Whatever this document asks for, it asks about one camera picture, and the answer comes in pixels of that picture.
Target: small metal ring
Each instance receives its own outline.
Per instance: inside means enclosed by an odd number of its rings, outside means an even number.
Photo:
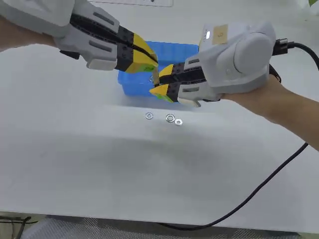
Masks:
[[[148,120],[151,120],[153,119],[154,115],[151,113],[151,112],[148,112],[145,114],[145,118],[148,119]]]
[[[176,119],[175,120],[175,125],[181,126],[181,125],[183,125],[183,121],[181,119]]]
[[[169,122],[169,123],[175,122],[175,116],[172,115],[172,114],[168,114],[165,119],[166,119],[166,121]]]

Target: blue container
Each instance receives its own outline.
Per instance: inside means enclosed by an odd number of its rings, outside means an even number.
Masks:
[[[147,44],[155,51],[159,60],[159,71],[170,64],[185,62],[185,60],[198,53],[197,45],[152,42]],[[127,96],[153,96],[149,93],[153,83],[150,81],[151,72],[125,73],[119,72],[118,82],[122,85],[124,94]]]

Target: floor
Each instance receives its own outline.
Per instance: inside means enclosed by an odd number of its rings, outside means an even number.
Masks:
[[[45,215],[30,215],[30,214],[19,214],[19,213],[6,213],[0,212],[0,216],[7,217],[32,217],[31,221],[40,221],[45,217]],[[32,225],[26,225],[25,229],[31,227]],[[12,227],[12,224],[0,224],[0,239],[13,239],[16,237],[19,231],[20,225],[15,224]],[[301,234],[304,239],[319,239],[319,234]]]

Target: white table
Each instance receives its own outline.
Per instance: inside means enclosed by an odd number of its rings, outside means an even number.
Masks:
[[[270,19],[279,38],[319,52],[318,20],[290,0],[100,6],[146,40],[196,44],[205,22]],[[0,63],[2,211],[205,224],[241,203],[303,143],[232,102],[189,109],[125,97],[116,71],[90,71],[53,48],[10,50]],[[285,86],[319,100],[308,55],[292,50],[272,63]],[[167,123],[168,113],[183,126]],[[318,171],[319,155],[308,148],[219,225],[319,233]]]

